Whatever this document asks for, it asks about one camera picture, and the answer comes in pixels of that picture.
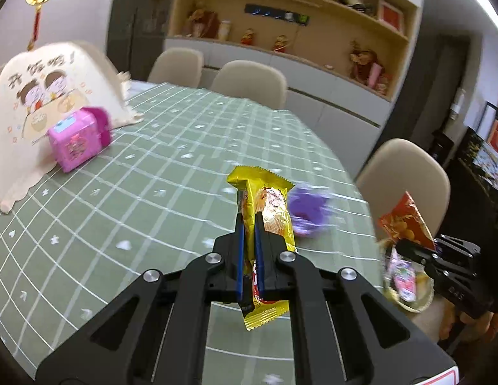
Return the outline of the right hand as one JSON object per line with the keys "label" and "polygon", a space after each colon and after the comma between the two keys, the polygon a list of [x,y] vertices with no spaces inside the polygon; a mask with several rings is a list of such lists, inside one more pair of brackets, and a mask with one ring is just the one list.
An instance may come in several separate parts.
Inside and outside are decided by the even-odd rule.
{"label": "right hand", "polygon": [[473,319],[467,314],[460,313],[457,315],[456,307],[450,302],[445,302],[439,338],[446,340],[450,335],[453,325],[456,321],[468,325],[468,330],[462,336],[463,342],[473,342],[481,337],[491,342],[498,333],[498,313],[487,312],[479,319]]}

